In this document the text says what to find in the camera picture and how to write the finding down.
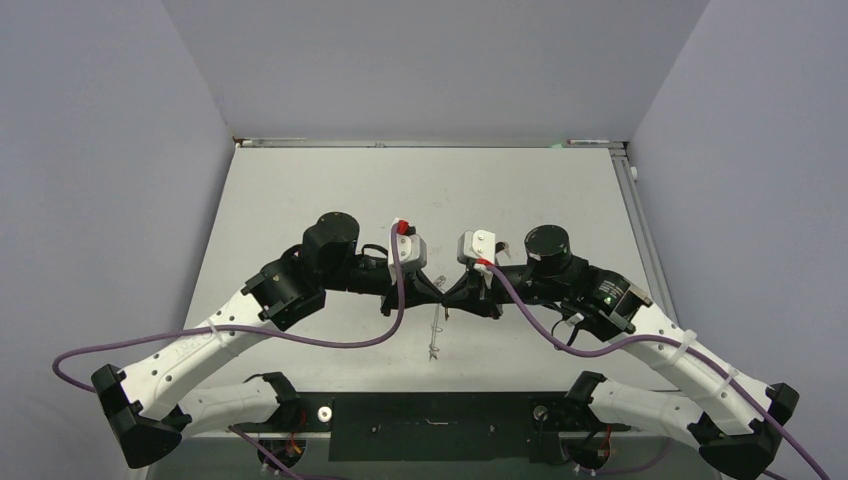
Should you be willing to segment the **metal ring plate with keyrings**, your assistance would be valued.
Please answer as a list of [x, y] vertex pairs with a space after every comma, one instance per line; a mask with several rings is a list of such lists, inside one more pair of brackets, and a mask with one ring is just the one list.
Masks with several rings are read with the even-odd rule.
[[[433, 284], [437, 287], [440, 292], [445, 291], [445, 284], [447, 282], [447, 278], [444, 275], [439, 275], [434, 281]], [[435, 361], [438, 359], [439, 347], [437, 345], [438, 335], [443, 331], [440, 326], [440, 319], [442, 317], [443, 307], [440, 304], [437, 304], [434, 309], [434, 318], [431, 322], [430, 327], [430, 341], [428, 344], [428, 360]]]

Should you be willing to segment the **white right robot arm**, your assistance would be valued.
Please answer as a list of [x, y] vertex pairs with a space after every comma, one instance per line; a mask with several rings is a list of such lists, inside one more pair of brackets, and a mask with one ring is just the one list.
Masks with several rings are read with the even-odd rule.
[[573, 425], [626, 425], [665, 436], [734, 479], [768, 470], [787, 439], [796, 390], [751, 378], [722, 360], [626, 277], [574, 255], [562, 227], [536, 227], [524, 245], [524, 264], [501, 266], [492, 232], [463, 233], [457, 259], [466, 271], [444, 305], [494, 319], [509, 303], [523, 314], [534, 305], [559, 308], [566, 321], [600, 341], [602, 354], [623, 351], [674, 387], [663, 394], [584, 372], [564, 403]]

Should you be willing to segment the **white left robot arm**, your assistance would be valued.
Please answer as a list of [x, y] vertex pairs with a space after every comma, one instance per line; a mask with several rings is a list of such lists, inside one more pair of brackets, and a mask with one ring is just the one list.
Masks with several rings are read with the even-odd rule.
[[127, 465], [149, 466], [184, 439], [211, 430], [262, 424], [289, 428], [298, 395], [281, 373], [206, 389], [203, 382], [240, 354], [322, 309], [330, 291], [375, 295], [385, 315], [401, 319], [408, 307], [435, 304], [439, 291], [423, 269], [427, 247], [407, 221], [389, 229], [383, 258], [357, 251], [360, 227], [349, 214], [330, 212], [302, 240], [265, 266], [218, 310], [173, 342], [129, 365], [93, 373], [95, 393]]

